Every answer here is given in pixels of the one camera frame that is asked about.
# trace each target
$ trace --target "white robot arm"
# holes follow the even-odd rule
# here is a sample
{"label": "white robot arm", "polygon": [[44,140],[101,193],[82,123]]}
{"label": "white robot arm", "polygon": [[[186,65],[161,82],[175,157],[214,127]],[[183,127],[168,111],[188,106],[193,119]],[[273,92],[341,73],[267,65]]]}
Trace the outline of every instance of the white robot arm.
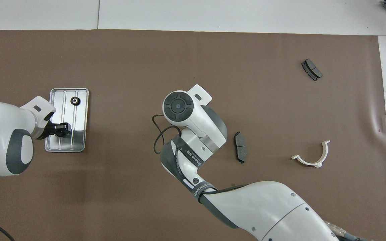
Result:
{"label": "white robot arm", "polygon": [[316,212],[284,184],[262,181],[217,190],[197,174],[208,158],[227,141],[227,128],[206,105],[210,95],[199,85],[178,90],[164,100],[166,119],[186,127],[166,143],[160,160],[220,221],[242,228],[260,241],[338,241]]}
{"label": "white robot arm", "polygon": [[29,166],[34,153],[33,139],[56,134],[56,128],[70,132],[67,123],[49,122],[55,111],[55,107],[40,96],[22,107],[0,102],[0,176],[20,174]]}

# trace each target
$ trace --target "silver rectangular tray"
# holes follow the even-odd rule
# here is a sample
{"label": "silver rectangular tray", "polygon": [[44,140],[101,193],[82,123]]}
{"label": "silver rectangular tray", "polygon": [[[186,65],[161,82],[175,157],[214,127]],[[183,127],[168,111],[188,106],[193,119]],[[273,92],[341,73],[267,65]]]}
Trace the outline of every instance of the silver rectangular tray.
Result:
{"label": "silver rectangular tray", "polygon": [[[71,98],[78,97],[80,104],[71,104]],[[49,136],[44,148],[49,152],[79,152],[86,144],[87,107],[89,105],[89,90],[85,88],[52,89],[50,103],[56,108],[51,117],[52,123],[68,122],[72,134],[68,137]]]}

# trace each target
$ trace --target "gray strap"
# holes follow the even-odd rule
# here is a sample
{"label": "gray strap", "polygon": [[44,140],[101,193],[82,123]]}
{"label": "gray strap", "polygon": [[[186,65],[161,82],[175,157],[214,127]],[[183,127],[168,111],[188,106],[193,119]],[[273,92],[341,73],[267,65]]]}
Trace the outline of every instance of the gray strap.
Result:
{"label": "gray strap", "polygon": [[202,160],[202,158],[200,158],[199,155],[196,154],[196,152],[194,152],[193,149],[187,145],[183,139],[181,139],[181,137],[174,137],[173,142],[181,151],[181,153],[187,157],[187,159],[190,160],[190,162],[193,163],[193,165],[195,165],[197,168],[200,168],[205,163],[205,161]]}
{"label": "gray strap", "polygon": [[196,198],[196,200],[199,202],[199,197],[202,194],[203,191],[205,191],[208,188],[216,188],[209,182],[203,181],[199,182],[193,189],[192,189],[192,194]]}

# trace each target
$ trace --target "brown mat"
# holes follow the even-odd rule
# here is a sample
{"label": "brown mat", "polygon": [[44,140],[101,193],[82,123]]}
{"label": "brown mat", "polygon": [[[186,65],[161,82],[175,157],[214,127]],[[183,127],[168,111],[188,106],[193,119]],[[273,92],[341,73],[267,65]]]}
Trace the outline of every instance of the brown mat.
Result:
{"label": "brown mat", "polygon": [[[323,78],[307,76],[306,58]],[[48,153],[36,141],[29,168],[0,178],[0,225],[16,240],[255,240],[198,204],[153,152],[151,116],[168,93],[194,84],[213,97],[229,136],[241,131],[248,147],[240,164],[228,140],[199,170],[205,180],[220,189],[279,181],[323,219],[386,240],[376,36],[0,31],[1,102],[48,99],[53,88],[90,90],[86,149]],[[322,168],[291,160],[317,160],[325,140]]]}

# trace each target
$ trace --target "white curved bracket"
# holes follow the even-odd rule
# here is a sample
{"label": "white curved bracket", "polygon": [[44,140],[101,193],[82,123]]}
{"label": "white curved bracket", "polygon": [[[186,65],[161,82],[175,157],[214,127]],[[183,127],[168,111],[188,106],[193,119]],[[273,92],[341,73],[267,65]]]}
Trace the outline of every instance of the white curved bracket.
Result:
{"label": "white curved bracket", "polygon": [[320,159],[314,163],[307,163],[305,162],[299,155],[294,155],[291,157],[291,159],[297,159],[299,162],[305,164],[305,165],[308,165],[308,166],[315,166],[316,168],[319,168],[323,165],[323,161],[326,159],[327,157],[327,154],[328,154],[328,143],[330,141],[325,141],[325,142],[322,142],[321,144],[323,144],[323,154],[321,155]]}

